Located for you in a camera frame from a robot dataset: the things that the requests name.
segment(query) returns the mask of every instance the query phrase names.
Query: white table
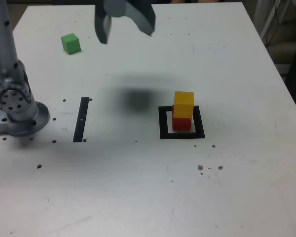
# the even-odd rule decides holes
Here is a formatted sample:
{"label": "white table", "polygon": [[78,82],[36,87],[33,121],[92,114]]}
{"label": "white table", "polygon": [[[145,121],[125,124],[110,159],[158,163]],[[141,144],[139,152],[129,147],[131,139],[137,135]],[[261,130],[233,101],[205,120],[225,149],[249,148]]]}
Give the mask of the white table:
{"label": "white table", "polygon": [[[0,136],[0,237],[296,236],[296,106],[243,5],[154,10],[152,37],[114,19],[108,45],[92,6],[26,10],[18,56],[57,120]],[[81,53],[62,50],[68,33]],[[133,90],[145,110],[124,108]],[[159,139],[175,90],[194,91],[206,139]],[[87,142],[73,143],[81,97]]]}

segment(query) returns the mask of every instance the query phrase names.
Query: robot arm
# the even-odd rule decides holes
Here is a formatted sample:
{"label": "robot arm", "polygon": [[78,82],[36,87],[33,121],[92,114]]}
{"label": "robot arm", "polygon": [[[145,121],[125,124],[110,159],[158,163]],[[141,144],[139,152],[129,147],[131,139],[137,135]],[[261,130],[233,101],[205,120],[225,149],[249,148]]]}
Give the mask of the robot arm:
{"label": "robot arm", "polygon": [[[151,35],[155,14],[141,0],[96,0],[95,30],[107,43],[111,17],[128,16]],[[48,108],[34,100],[25,67],[18,60],[6,0],[0,0],[0,135],[24,136],[41,130],[49,120]]]}

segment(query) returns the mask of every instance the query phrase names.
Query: cube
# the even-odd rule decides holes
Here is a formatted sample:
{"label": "cube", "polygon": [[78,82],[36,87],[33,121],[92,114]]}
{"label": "cube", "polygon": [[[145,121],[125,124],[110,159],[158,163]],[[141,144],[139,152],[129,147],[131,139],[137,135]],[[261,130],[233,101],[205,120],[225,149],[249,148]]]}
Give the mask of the cube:
{"label": "cube", "polygon": [[70,55],[81,51],[79,38],[75,34],[69,34],[61,37],[64,50]]}
{"label": "cube", "polygon": [[191,118],[175,118],[174,114],[174,106],[172,106],[172,130],[174,131],[190,131],[192,125]]}
{"label": "cube", "polygon": [[193,92],[174,92],[174,118],[191,119],[194,109],[194,93]]}

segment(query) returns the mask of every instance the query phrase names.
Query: red cube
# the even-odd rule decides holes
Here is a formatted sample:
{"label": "red cube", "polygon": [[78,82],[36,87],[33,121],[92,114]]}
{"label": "red cube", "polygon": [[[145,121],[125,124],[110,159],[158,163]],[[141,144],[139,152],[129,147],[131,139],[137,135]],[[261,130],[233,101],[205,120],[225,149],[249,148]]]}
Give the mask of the red cube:
{"label": "red cube", "polygon": [[172,106],[172,129],[174,131],[190,131],[192,119],[191,118],[174,118],[174,106]]}

